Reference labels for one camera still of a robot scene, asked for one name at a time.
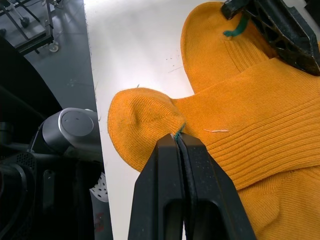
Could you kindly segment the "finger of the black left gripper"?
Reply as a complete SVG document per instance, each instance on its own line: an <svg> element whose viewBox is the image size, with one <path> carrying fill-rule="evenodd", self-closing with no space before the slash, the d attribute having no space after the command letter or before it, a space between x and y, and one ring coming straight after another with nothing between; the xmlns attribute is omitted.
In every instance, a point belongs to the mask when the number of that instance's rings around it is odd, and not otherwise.
<svg viewBox="0 0 320 240"><path fill-rule="evenodd" d="M226 0L220 10L226 20L231 20L235 15L240 13L250 0Z"/></svg>
<svg viewBox="0 0 320 240"><path fill-rule="evenodd" d="M246 14L277 55L288 65L320 75L317 37L295 7L282 0L250 0Z"/></svg>

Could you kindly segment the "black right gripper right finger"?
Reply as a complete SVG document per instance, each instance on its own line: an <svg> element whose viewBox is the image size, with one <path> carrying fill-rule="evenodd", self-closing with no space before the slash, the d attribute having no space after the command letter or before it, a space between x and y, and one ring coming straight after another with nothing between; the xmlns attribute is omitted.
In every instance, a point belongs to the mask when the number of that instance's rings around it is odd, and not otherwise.
<svg viewBox="0 0 320 240"><path fill-rule="evenodd" d="M196 137L178 137L185 187L188 240L255 240L256 235L231 178Z"/></svg>

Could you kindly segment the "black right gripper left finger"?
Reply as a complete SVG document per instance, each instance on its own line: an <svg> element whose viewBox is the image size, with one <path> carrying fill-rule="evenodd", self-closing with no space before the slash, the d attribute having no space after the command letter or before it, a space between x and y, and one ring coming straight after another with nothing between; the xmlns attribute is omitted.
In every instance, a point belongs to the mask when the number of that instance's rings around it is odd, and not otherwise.
<svg viewBox="0 0 320 240"><path fill-rule="evenodd" d="M135 182L128 239L182 239L184 200L179 147L167 134L156 142Z"/></svg>

